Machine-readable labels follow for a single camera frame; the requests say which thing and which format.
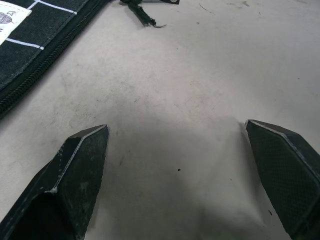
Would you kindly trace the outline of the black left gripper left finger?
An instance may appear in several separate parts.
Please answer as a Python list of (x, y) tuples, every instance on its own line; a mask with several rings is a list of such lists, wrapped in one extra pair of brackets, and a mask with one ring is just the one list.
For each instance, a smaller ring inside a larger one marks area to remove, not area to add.
[(2, 240), (83, 240), (100, 191), (106, 124), (69, 136), (0, 223)]

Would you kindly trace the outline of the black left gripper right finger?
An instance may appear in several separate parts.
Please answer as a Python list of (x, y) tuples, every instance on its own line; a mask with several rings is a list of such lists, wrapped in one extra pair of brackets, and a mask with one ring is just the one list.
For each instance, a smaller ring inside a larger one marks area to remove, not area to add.
[(260, 181), (293, 240), (320, 238), (320, 155), (298, 133), (248, 119)]

